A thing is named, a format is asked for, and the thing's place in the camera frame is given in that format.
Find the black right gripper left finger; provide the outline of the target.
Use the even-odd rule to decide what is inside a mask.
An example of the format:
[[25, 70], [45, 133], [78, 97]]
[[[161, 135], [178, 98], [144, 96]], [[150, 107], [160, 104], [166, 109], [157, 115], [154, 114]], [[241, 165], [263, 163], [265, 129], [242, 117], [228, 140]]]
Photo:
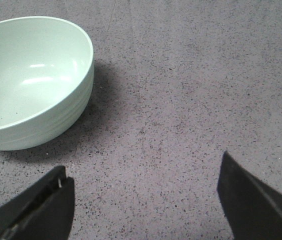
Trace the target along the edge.
[[75, 213], [75, 181], [63, 165], [0, 207], [0, 240], [67, 240]]

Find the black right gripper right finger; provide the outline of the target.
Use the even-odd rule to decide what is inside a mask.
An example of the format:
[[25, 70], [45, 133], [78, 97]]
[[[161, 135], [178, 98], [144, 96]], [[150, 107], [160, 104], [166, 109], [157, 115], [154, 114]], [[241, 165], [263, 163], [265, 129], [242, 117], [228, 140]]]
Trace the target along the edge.
[[236, 240], [282, 240], [282, 194], [225, 151], [217, 192]]

